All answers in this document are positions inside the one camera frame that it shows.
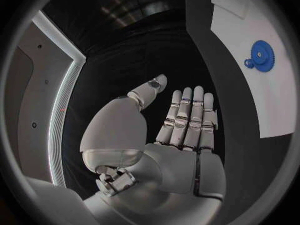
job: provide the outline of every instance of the white robotic hand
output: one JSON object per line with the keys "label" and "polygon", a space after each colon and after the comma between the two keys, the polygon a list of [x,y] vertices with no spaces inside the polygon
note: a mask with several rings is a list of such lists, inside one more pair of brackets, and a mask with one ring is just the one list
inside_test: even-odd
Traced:
{"label": "white robotic hand", "polygon": [[[132,187],[120,193],[120,198],[129,201],[137,196],[139,201],[139,191],[148,190],[156,203],[161,195],[153,193],[155,184],[159,193],[222,200],[226,180],[219,156],[212,153],[218,119],[211,93],[204,94],[197,86],[192,102],[191,88],[185,88],[183,94],[176,90],[156,142],[145,145],[147,125],[140,111],[166,85],[167,78],[159,75],[104,106],[83,135],[83,161],[99,174],[98,188],[109,197]],[[149,183],[151,192],[143,185]]]}

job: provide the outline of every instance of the led light strip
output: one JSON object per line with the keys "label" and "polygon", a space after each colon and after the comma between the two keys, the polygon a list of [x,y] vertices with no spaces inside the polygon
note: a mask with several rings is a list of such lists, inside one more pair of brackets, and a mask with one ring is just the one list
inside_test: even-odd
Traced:
{"label": "led light strip", "polygon": [[32,22],[73,62],[70,64],[56,94],[48,127],[48,164],[54,185],[66,186],[62,163],[62,134],[66,108],[79,73],[86,62],[86,57],[66,38],[62,32],[39,11]]}

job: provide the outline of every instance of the blue plastic gear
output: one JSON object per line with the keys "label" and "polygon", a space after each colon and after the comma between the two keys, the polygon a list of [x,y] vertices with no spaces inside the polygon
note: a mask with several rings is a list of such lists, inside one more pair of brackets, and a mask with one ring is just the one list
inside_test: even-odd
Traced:
{"label": "blue plastic gear", "polygon": [[246,59],[244,64],[261,72],[270,71],[275,64],[275,54],[270,44],[263,40],[256,41],[251,48],[251,59]]}

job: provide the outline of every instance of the robotic hand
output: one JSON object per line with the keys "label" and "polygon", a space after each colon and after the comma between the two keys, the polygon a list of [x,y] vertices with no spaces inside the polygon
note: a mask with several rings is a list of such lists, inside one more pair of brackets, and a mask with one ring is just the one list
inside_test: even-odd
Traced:
{"label": "robotic hand", "polygon": [[99,174],[96,183],[107,197],[130,199],[150,189],[154,200],[178,194],[222,201],[226,179],[219,156],[213,154],[218,119],[211,93],[197,86],[192,100],[191,88],[183,94],[174,91],[156,142],[145,145],[147,124],[140,111],[166,85],[161,74],[104,106],[82,137],[83,161]]}

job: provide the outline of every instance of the white panel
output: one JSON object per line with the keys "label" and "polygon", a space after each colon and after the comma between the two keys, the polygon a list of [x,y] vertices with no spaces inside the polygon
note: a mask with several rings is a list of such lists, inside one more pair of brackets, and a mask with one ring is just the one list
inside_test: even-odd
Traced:
{"label": "white panel", "polygon": [[[212,1],[218,1],[218,5],[214,6],[211,31],[224,43],[245,76],[255,102],[260,137],[293,133],[297,112],[295,78],[279,34],[250,0]],[[245,7],[245,4],[247,10],[242,19],[235,13],[238,13],[238,7]],[[252,45],[257,40],[266,41],[274,50],[275,64],[269,72],[244,65],[245,59],[251,57]]]}

